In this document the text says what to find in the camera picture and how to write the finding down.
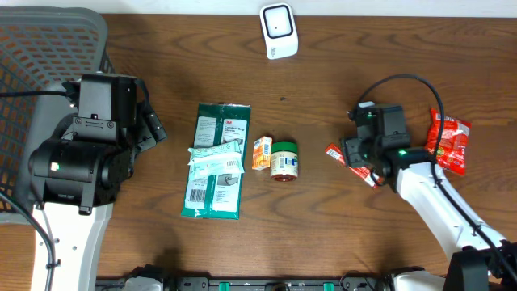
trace jar with green lid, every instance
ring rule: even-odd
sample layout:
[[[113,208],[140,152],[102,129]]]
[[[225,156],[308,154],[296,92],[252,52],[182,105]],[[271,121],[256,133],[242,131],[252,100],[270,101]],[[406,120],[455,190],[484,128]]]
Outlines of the jar with green lid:
[[[294,142],[276,142],[271,147],[271,178],[290,182],[298,178],[298,145]]]

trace wooden table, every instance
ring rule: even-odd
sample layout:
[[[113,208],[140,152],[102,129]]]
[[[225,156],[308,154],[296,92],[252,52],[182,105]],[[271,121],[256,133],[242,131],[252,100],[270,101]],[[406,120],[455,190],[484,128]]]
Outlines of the wooden table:
[[[486,221],[517,239],[517,26],[511,19],[298,17],[296,56],[268,61],[258,16],[104,15],[118,72],[143,78],[167,142],[142,154],[103,241],[99,276],[156,264],[177,274],[341,276],[422,265],[445,255],[418,214],[388,188],[372,190],[324,150],[354,134],[363,90],[390,74],[428,78],[446,113],[473,122],[466,175],[448,175]],[[410,80],[370,96],[401,103],[423,145],[435,101]],[[251,170],[239,221],[180,217],[187,148],[199,103],[250,104],[248,143],[294,138],[301,176],[277,183]],[[29,289],[34,234],[1,226],[0,289]]]

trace gray plastic basket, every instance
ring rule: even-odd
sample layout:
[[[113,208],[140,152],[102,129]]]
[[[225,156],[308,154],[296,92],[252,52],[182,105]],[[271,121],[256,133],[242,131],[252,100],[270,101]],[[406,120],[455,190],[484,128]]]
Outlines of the gray plastic basket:
[[[84,73],[114,73],[107,25],[84,8],[0,6],[0,92],[36,91]],[[0,99],[0,191],[14,193],[36,97]],[[0,201],[0,223],[19,222]]]

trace teal packaging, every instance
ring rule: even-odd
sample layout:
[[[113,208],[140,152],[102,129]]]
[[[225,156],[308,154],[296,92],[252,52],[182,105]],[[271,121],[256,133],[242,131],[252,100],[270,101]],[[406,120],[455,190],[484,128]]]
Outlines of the teal packaging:
[[[195,125],[194,148],[208,148],[237,141],[246,156],[251,106],[200,104]],[[243,174],[211,175],[187,181],[184,217],[239,219]]]

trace orange and white box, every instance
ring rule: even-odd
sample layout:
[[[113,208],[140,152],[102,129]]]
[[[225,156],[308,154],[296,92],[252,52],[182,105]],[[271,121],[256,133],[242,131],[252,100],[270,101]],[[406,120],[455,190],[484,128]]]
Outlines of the orange and white box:
[[[253,144],[253,170],[261,171],[271,166],[272,143],[272,138],[260,137]]]

